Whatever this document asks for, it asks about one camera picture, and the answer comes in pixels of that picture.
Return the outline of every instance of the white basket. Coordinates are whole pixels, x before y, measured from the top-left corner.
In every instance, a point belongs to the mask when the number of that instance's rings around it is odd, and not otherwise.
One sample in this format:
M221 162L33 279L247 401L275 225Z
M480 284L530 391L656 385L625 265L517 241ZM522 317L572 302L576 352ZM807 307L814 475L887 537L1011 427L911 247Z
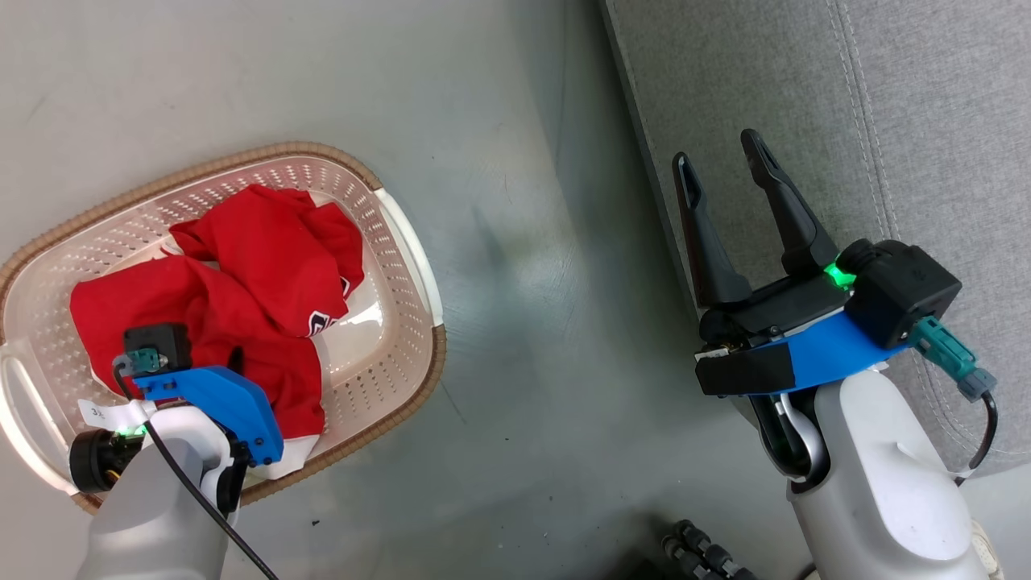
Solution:
M347 301L348 315L314 340L326 410L319 443L304 469L246 488L243 504L363 447L410 416L439 381L445 339L436 281L407 217L371 171L343 151L304 142L180 171L47 232L0 270L0 427L40 478L85 509L95 511L102 499L70 483L68 446L88 431L77 402L124 400L91 376L68 310L72 286L158 257L170 225L255 182L338 203L362 232L365 280Z

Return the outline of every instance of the teal connector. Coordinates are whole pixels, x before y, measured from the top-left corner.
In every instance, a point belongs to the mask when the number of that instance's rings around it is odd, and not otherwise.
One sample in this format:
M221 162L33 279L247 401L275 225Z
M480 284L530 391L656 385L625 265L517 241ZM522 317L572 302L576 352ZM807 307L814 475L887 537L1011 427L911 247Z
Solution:
M924 359L937 365L952 377L960 393L970 402L977 401L982 395L995 387L995 377L977 368L977 356L973 351L966 348L933 316L921 319L909 332L907 342Z

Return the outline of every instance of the gray fabric cushion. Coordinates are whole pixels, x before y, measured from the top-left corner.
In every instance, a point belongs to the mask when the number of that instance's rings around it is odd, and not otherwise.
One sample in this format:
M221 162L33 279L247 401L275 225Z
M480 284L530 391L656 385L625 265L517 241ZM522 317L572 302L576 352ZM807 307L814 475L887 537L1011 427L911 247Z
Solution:
M828 231L917 243L964 282L945 317L1000 381L999 436L980 474L1031 458L1031 8L1016 2L606 0L660 207L691 157L712 218L753 285L781 250L738 141L760 131ZM687 269L684 240L671 242ZM909 353L890 376L962 469L985 412Z

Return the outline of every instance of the cable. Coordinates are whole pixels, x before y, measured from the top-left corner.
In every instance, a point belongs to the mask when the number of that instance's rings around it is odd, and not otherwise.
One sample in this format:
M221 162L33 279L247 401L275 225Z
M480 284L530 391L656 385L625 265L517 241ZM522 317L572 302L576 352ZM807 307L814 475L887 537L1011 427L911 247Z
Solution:
M114 382L119 384L119 388L122 389L122 394L126 397L126 399L132 401L133 397L129 393L129 387L127 387L125 381L122 380L122 370L125 368L126 366L124 363L120 363L114 366L113 370ZM272 569L270 569L268 565L265 564L265 560L261 559L261 556L255 553L254 549L251 548L250 545L247 545L247 543L243 540L243 538L241 538L240 535L237 534L235 530L233 530L233 526L229 525L229 522L226 521L226 518L222 517L222 514L220 514L219 511L215 510L214 506L212 506L211 503L207 501L207 498L205 498L204 494L201 493L199 489L197 489L197 486L194 485L194 482L190 481L190 478L187 477L187 474L182 471L182 468L179 467L175 458L172 457L171 452L168 451L168 447L165 446L165 442L158 436L158 432L154 430L154 425L151 424L151 421L149 420L144 421L143 427L146 428L146 433L151 436L151 439L154 440L154 446L158 448L159 452L161 452L161 456L165 458L165 462L168 464L168 467L171 468L172 473L175 474L175 477L178 478L180 483L182 483L182 486L187 488L187 491L189 491L190 494L193 496L194 500L196 500L197 503L200 504L200 507L203 508L205 512L207 512L207 515L211 516L211 519L214 520L214 523L219 527L221 527L223 532L226 533L226 536L229 536L229 539L232 540L234 544L236 544L236 546L240 549L240 551L243 552L245 556L251 558L251 561L253 561L254 565L258 567L258 570L260 570L261 573L264 574L266 578L268 578L269 580L278 580L278 577L275 575L274 572L272 572Z
M995 432L999 429L999 408L995 405L995 398L992 397L992 391L985 391L980 396L980 400L985 402L985 411L988 412L988 424L985 427L985 438L980 441L980 447L977 448L977 452L970 459L970 471L980 467L985 457L988 456L988 452L992 450L992 443L995 441ZM956 485L960 486L963 485L966 478L958 477L955 481Z

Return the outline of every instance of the brown basket rim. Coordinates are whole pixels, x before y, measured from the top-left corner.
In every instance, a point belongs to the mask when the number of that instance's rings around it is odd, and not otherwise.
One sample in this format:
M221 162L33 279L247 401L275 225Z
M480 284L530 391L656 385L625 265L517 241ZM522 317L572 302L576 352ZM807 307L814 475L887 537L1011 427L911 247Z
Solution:
M26 243L14 251L6 263L0 267L0 345L6 343L3 328L3 312L7 307L7 299L10 295L11 285L29 262L34 260L43 251L54 247L58 243L61 243L101 219L105 219L120 211L140 203L141 201L157 197L158 195L166 193L169 190L176 189L225 171L230 171L238 167L295 155L318 157L342 165L358 175L358 177L362 179L362 181L368 185L370 190L374 191L383 186L383 182L379 181L379 178L376 177L375 173L373 173L361 161L358 161L351 155L336 147L309 141L288 141L247 149L235 155L222 157L207 163L194 165L193 167L176 171L170 175L151 181L142 186L123 193L118 197L109 199L79 213L78 215L75 215L74 217ZM307 479L308 477L332 466L336 462L351 455L355 451L358 451L362 447L365 447L379 436L396 428L402 421L410 417L415 411L419 410L420 407L423 406L424 403L426 403L426 401L430 398L430 395L432 395L433 389L436 388L437 383L440 382L440 376L443 373L446 353L446 334L444 332L444 328L443 326L435 327L433 329L433 350L430 355L429 371L422 384L420 384L419 388L415 390L415 394L409 398L404 405L394 410L379 421L376 421L369 428L363 430L357 436L323 452L319 455L319 457L315 457L313 460L305 464L304 468L300 471L294 472L276 480L266 480L244 489L243 496L240 499L240 505L246 506L248 504L253 504L254 502L268 498L277 491L286 489L301 480ZM100 498L90 493L76 493L72 496L71 499L75 505L91 514L97 513L97 510L102 504L102 500Z

